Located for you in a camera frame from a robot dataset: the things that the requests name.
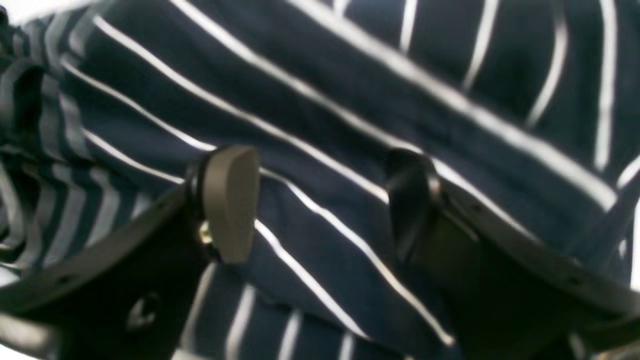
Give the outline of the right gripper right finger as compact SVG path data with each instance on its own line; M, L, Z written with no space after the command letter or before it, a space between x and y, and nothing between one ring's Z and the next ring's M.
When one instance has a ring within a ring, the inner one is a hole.
M639 358L639 293L528 239L432 159L389 152L397 259L439 285L467 360Z

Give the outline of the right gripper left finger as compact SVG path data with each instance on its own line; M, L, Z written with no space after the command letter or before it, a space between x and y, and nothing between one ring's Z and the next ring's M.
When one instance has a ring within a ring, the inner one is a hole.
M169 360L209 264L244 264L260 161L206 153L185 183L80 254L1 289L1 344L37 360Z

